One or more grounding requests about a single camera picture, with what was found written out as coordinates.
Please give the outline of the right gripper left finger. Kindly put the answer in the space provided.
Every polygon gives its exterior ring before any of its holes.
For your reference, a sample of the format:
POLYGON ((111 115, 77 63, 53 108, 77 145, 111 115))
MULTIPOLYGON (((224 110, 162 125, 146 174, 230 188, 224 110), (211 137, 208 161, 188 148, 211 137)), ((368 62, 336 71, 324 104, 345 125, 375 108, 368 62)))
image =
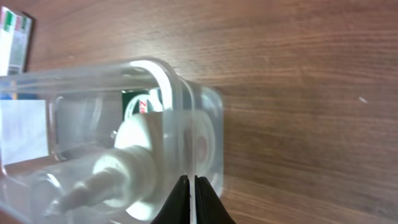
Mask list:
POLYGON ((190 182, 187 175, 179 177, 151 224, 190 224, 190 182))

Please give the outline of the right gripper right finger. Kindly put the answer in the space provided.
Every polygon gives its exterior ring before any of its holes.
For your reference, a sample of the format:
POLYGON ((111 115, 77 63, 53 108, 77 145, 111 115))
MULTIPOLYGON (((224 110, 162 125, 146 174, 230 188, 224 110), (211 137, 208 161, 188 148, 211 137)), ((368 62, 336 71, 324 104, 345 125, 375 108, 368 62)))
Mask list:
POLYGON ((197 224, 236 224, 206 177, 195 176, 197 224))

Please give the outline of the clear spray bottle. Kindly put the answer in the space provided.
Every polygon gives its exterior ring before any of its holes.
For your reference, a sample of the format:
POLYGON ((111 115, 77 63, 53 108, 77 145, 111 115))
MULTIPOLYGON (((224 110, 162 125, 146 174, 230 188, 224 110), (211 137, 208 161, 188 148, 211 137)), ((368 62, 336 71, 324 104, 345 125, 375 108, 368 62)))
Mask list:
POLYGON ((163 112, 133 115, 113 138, 59 124, 64 161, 39 171, 30 186, 32 222, 103 222, 117 213, 152 221, 165 187, 163 130, 163 112))

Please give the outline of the clear plastic container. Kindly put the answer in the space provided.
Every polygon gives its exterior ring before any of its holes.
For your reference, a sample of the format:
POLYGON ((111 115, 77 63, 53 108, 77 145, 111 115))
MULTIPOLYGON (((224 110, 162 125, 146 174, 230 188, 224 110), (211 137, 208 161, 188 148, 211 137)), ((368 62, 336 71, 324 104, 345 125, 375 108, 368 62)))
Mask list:
POLYGON ((179 177, 223 192, 223 102, 153 58, 1 78, 1 211, 150 223, 179 177))

